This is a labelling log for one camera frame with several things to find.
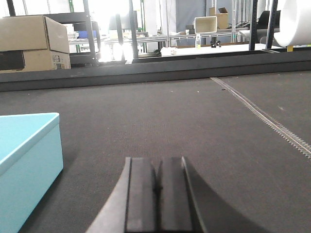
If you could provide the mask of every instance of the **gray carpet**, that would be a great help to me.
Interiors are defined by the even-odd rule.
[[[83,233],[126,156],[149,157],[155,167],[162,157],[188,156],[214,191],[261,227],[310,232],[310,163],[212,80],[3,92],[0,99],[1,115],[60,113],[64,170],[21,233]]]

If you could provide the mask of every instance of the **metal pole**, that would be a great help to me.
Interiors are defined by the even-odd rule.
[[[170,29],[169,29],[169,15],[167,9],[167,0],[165,0],[165,12],[166,12],[166,35],[170,38]]]
[[[24,10],[25,10],[25,15],[28,15],[28,10],[27,10],[27,5],[25,0],[23,0],[23,5],[24,5]]]
[[[257,37],[257,6],[258,0],[252,0],[253,10],[251,13],[251,26],[250,26],[250,37],[249,37],[249,50],[255,50],[255,43]]]
[[[51,6],[50,6],[50,1],[47,0],[47,4],[48,4],[48,9],[49,9],[49,14],[51,14]]]
[[[95,43],[94,43],[94,38],[93,38],[93,28],[92,28],[91,15],[89,13],[88,0],[83,0],[83,5],[84,5],[84,12],[86,13],[86,31],[87,31],[90,55],[92,59],[92,65],[96,67],[98,64],[97,64],[96,53],[95,53]]]
[[[266,39],[266,49],[271,49],[272,47],[274,28],[276,26],[277,3],[278,3],[278,0],[273,0],[272,7],[270,9],[268,32],[267,32],[267,39]]]
[[[123,33],[122,33],[122,25],[121,25],[121,17],[120,14],[116,14],[116,24],[117,24],[117,33],[118,33],[118,41],[121,45],[122,49],[122,58],[121,60],[124,61],[124,51],[123,51]]]
[[[129,15],[130,15],[130,23],[131,23],[131,31],[132,31],[132,49],[133,49],[133,58],[138,59],[138,49],[137,49],[137,37],[136,37],[136,26],[134,19],[134,9],[133,9],[133,1],[129,0]]]
[[[16,14],[15,14],[15,9],[14,9],[14,4],[13,4],[13,0],[6,0],[6,2],[7,2],[7,4],[8,4],[10,16],[16,16]]]

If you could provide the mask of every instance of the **small black object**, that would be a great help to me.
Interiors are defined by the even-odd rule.
[[[217,40],[216,42],[211,41],[211,42],[210,42],[210,46],[211,46],[212,48],[216,48],[217,46],[218,46],[218,47],[221,47],[220,43],[221,43],[220,40]]]

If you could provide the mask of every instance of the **shelving unit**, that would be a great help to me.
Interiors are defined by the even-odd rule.
[[[7,0],[8,8],[10,11],[10,16],[15,16],[15,9],[13,0]],[[88,0],[83,0],[84,12],[71,12],[71,13],[59,13],[59,14],[46,14],[46,17],[49,17],[56,22],[62,24],[81,24],[87,31],[87,40],[89,43],[90,52],[84,53],[71,53],[70,54],[70,63],[71,64],[91,64],[92,66],[98,66],[98,59],[100,58],[100,52],[95,52],[95,43],[93,38],[93,26],[97,35],[98,47],[100,50],[100,33],[98,25],[95,21],[92,21]]]
[[[220,36],[231,36],[231,42],[235,42],[235,38],[240,35],[238,31],[232,32],[230,29],[226,30],[218,30],[216,33],[201,33],[201,38],[208,38],[208,37],[220,37]],[[193,39],[196,37],[196,34],[190,35],[170,35],[170,44],[172,44],[172,40],[183,40],[183,39]]]

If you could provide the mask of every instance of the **cardboard box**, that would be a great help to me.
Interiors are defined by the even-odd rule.
[[[215,7],[209,9],[209,16],[217,16],[217,27],[218,29],[228,28],[228,11],[226,8],[219,8],[219,14],[216,14]]]
[[[8,62],[8,51],[19,51],[24,66],[6,64],[0,73],[70,69],[67,29],[45,16],[0,18],[0,62]]]
[[[196,17],[194,18],[195,33],[215,33],[217,32],[217,17]]]
[[[12,50],[69,53],[67,29],[45,16],[0,18],[0,51]]]
[[[51,50],[25,50],[22,51],[22,55],[25,64],[24,68],[0,70],[0,74],[71,68],[68,53]]]

